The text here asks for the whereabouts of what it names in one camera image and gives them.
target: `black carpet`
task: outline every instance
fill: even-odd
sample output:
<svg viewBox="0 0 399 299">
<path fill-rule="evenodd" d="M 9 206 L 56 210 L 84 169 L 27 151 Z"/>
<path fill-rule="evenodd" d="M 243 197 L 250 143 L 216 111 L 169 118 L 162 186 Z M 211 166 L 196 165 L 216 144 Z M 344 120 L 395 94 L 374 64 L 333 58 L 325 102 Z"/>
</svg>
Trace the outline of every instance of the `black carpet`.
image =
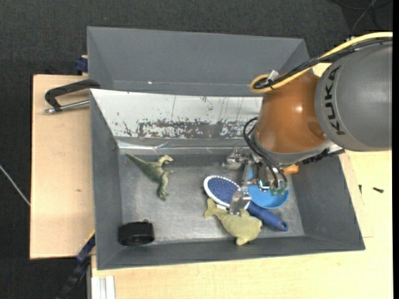
<svg viewBox="0 0 399 299">
<path fill-rule="evenodd" d="M 29 198 L 31 74 L 76 74 L 86 26 L 298 37 L 311 57 L 349 34 L 393 29 L 389 0 L 339 1 L 356 8 L 330 0 L 0 0 L 0 164 Z M 72 259 L 29 261 L 29 211 L 0 172 L 0 298 L 54 298 L 73 269 Z M 84 285 L 71 298 L 85 298 Z"/>
</svg>

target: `metal clamp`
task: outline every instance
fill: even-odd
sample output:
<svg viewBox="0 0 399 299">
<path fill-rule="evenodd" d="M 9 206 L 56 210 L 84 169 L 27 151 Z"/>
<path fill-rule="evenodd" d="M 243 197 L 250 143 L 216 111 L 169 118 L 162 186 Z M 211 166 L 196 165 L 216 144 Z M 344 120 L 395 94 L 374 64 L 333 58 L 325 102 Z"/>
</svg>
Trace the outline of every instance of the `metal clamp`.
<svg viewBox="0 0 399 299">
<path fill-rule="evenodd" d="M 48 90 L 44 95 L 44 98 L 52 106 L 52 108 L 44 110 L 44 113 L 55 113 L 55 112 L 60 112 L 62 110 L 66 110 L 68 108 L 74 108 L 74 107 L 79 107 L 81 105 L 89 104 L 89 100 L 86 100 L 62 106 L 55 99 L 56 97 L 59 97 L 61 95 L 81 91 L 86 88 L 100 88 L 100 85 L 93 80 L 84 80 Z"/>
</svg>

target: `blue brush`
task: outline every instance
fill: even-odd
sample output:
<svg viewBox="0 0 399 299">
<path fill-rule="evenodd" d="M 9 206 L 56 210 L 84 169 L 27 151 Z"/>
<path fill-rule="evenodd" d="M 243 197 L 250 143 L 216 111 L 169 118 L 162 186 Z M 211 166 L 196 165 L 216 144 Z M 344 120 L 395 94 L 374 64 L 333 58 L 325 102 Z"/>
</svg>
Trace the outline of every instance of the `blue brush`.
<svg viewBox="0 0 399 299">
<path fill-rule="evenodd" d="M 233 194 L 241 188 L 238 184 L 228 178 L 212 175 L 208 176 L 204 180 L 204 189 L 207 195 L 214 202 L 226 208 L 229 208 Z M 254 204 L 252 201 L 247 203 L 246 207 L 244 208 L 250 214 L 263 221 L 263 223 L 265 223 L 266 225 L 281 230 L 283 232 L 286 232 L 288 230 L 288 224 L 286 222 L 284 222 L 281 218 L 274 215 L 267 209 Z"/>
</svg>

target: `wooden table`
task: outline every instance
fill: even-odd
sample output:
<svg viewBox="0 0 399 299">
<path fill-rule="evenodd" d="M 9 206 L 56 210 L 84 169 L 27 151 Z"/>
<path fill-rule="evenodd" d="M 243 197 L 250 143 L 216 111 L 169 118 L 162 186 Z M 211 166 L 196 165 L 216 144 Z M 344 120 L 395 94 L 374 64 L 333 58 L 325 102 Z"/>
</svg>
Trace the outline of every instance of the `wooden table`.
<svg viewBox="0 0 399 299">
<path fill-rule="evenodd" d="M 47 90 L 86 78 L 34 77 L 31 259 L 76 256 L 94 229 L 89 109 L 43 113 Z M 60 102 L 84 99 L 87 91 Z M 118 299 L 393 298 L 392 152 L 340 158 L 364 251 L 101 271 L 93 255 L 90 273 L 115 276 Z"/>
</svg>

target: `white wire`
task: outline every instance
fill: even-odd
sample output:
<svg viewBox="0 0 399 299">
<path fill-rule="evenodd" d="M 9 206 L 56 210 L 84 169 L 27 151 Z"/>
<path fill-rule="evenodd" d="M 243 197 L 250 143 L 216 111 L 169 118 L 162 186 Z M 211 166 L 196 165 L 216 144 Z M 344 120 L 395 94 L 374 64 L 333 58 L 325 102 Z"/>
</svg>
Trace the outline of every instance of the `white wire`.
<svg viewBox="0 0 399 299">
<path fill-rule="evenodd" d="M 26 204 L 28 204 L 29 206 L 31 205 L 31 202 L 29 202 L 28 198 L 26 198 L 26 196 L 24 195 L 24 193 L 18 188 L 17 184 L 12 180 L 12 178 L 10 177 L 10 175 L 8 175 L 8 173 L 6 172 L 6 170 L 1 166 L 0 164 L 0 169 L 1 171 L 4 173 L 4 175 L 6 175 L 6 177 L 8 178 L 8 180 L 11 182 L 11 184 L 15 187 L 15 189 L 17 190 L 18 194 L 21 195 L 21 197 L 23 198 L 24 201 L 26 201 Z"/>
</svg>

